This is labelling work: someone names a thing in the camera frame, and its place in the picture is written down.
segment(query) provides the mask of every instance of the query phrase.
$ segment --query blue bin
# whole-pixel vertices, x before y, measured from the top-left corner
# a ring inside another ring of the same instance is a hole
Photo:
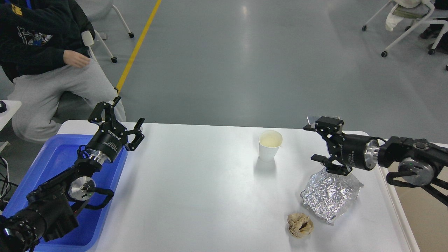
[[[6,217],[13,216],[17,211],[28,205],[26,195],[37,186],[51,179],[60,172],[71,167],[76,161],[76,150],[82,144],[87,144],[92,135],[60,134],[50,138],[42,147],[30,169],[26,173],[16,192],[3,212]],[[93,180],[97,187],[115,191],[125,164],[127,152],[123,148],[115,161],[104,164],[100,172],[94,173]],[[95,194],[89,204],[99,205],[104,195]],[[78,215],[79,227],[64,237],[45,242],[36,246],[35,252],[85,252],[98,240],[103,229],[111,202],[100,210],[84,209]]]

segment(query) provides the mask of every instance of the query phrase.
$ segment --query chair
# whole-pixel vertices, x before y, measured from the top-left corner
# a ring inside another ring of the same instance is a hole
[[[367,24],[372,21],[375,16],[377,16],[382,10],[384,10],[388,5],[390,5],[393,1],[389,0],[375,15],[373,15],[362,27],[362,31],[367,30]],[[406,37],[409,33],[411,33],[413,30],[415,30],[420,25],[429,25],[429,24],[443,24],[443,28],[440,31],[439,35],[437,36],[434,44],[432,45],[431,49],[429,49],[428,54],[432,55],[435,53],[435,48],[439,44],[440,39],[442,36],[448,31],[448,21],[445,20],[437,20],[437,18],[448,18],[448,11],[447,10],[435,10],[434,4],[431,2],[427,3],[421,3],[419,6],[415,8],[405,8],[399,4],[396,4],[392,10],[391,13],[404,17],[412,19],[411,25],[408,26],[405,29],[405,32],[398,37],[396,40],[394,40],[390,45],[388,45],[384,51],[381,53],[381,57],[387,57],[389,49],[391,49],[394,45],[396,45],[398,42],[400,42],[404,37]]]
[[[95,54],[93,54],[92,47],[91,47],[93,45],[92,34],[88,30],[86,30],[86,31],[81,33],[81,37],[82,37],[82,42],[84,43],[84,45],[89,48],[90,56],[92,56],[92,58],[95,61],[98,61],[98,60],[96,60]]]
[[[128,36],[130,38],[134,37],[134,33],[130,31],[128,25],[126,24],[126,21],[124,20],[123,16],[121,15],[118,8],[113,4],[113,0],[76,0],[78,5],[82,8],[84,13],[86,14],[87,18],[90,22],[102,19],[104,16],[106,16],[111,9],[114,9],[117,13],[118,17],[121,19],[121,22],[123,23],[126,31],[128,32]],[[107,47],[106,43],[101,39],[100,34],[95,30],[95,34],[98,38],[98,40],[101,42],[101,44],[104,46],[106,51],[108,52],[111,61],[113,63],[117,63],[118,59],[115,57],[109,48]]]

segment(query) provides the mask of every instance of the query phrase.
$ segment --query yellow floor line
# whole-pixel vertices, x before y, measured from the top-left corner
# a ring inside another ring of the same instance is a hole
[[[140,47],[142,46],[143,40],[145,39],[146,34],[148,33],[149,26],[152,23],[152,20],[154,19],[154,16],[157,12],[157,9],[159,8],[160,2],[162,0],[157,0],[157,3],[154,6],[154,9],[151,12],[151,15],[149,16],[148,22],[146,22],[145,28],[142,31],[142,34],[140,34],[140,38],[137,41],[137,44],[135,45],[134,51],[131,54],[131,57],[128,60],[128,63],[126,64],[125,70],[123,71],[123,74],[120,77],[120,80],[117,84],[118,93],[120,93],[121,88],[123,87],[123,84],[125,83],[126,78],[128,77],[129,71],[131,70],[132,64],[134,63],[135,57],[137,56],[138,51],[140,50]]]

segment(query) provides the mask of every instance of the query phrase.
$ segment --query white chair leg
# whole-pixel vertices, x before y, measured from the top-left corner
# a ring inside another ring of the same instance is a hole
[[[131,32],[131,30],[129,30],[129,27],[128,27],[128,25],[126,24],[126,21],[125,21],[125,19],[123,18],[123,16],[121,15],[121,13],[120,13],[120,11],[118,10],[118,8],[117,8],[115,5],[113,5],[113,4],[112,4],[112,8],[115,10],[115,12],[117,13],[117,15],[120,17],[121,22],[122,22],[123,25],[125,26],[126,31],[128,32],[129,37],[130,37],[130,38],[133,38],[133,37],[134,37],[134,33]]]
[[[367,24],[370,22],[370,21],[372,21],[372,19],[374,18],[374,17],[376,17],[382,10],[384,10],[384,8],[386,8],[389,4],[391,4],[392,3],[392,0],[389,0],[381,9],[379,9],[379,11],[377,11],[376,13],[375,13],[375,15],[373,15],[373,17],[371,17],[369,20],[367,20],[367,22],[364,24],[364,26],[362,27],[362,30],[364,31],[364,30],[366,30],[367,29]]]
[[[93,50],[92,50],[92,48],[89,46],[89,54],[90,54],[90,56],[92,56],[92,58],[96,61],[96,62],[98,62],[98,60],[96,60],[96,57],[95,57],[95,54],[93,54]]]
[[[400,42],[404,37],[406,37],[409,33],[411,33],[415,28],[417,28],[421,23],[418,22],[417,24],[411,26],[407,31],[405,31],[400,37],[398,37],[394,42],[392,42],[390,45],[388,45],[384,51],[387,52],[389,49],[391,49],[394,45],[396,45],[398,42]]]
[[[446,20],[434,20],[433,22],[431,22],[431,24],[443,24],[442,30],[440,30],[439,35],[437,36],[437,38],[434,41],[434,44],[432,44],[431,49],[435,49],[437,47],[437,45],[440,42],[440,39],[442,38],[442,36],[447,33],[448,31],[448,21]]]
[[[94,31],[95,31],[96,37],[99,38],[99,41],[101,42],[101,44],[103,44],[104,48],[105,48],[106,51],[108,52],[108,54],[109,54],[109,56],[110,56],[110,58],[111,58],[112,63],[116,63],[118,59],[111,53],[111,51],[109,50],[108,46],[107,46],[106,43],[103,41],[103,39],[101,38],[101,36],[99,35],[99,33],[98,33],[96,30],[94,30]]]

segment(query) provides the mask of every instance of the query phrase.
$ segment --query person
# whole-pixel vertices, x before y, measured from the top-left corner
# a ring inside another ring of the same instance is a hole
[[[14,83],[8,100],[22,102],[12,118],[19,138],[41,143],[57,133],[52,118],[65,91],[92,108],[117,96],[82,43],[82,31],[94,32],[74,0],[0,0],[0,24],[0,61]],[[115,115],[126,121],[121,102]]]
[[[436,9],[448,9],[448,0],[435,0],[434,8]],[[443,24],[430,24],[419,36],[422,39],[435,38],[439,35],[443,28]]]

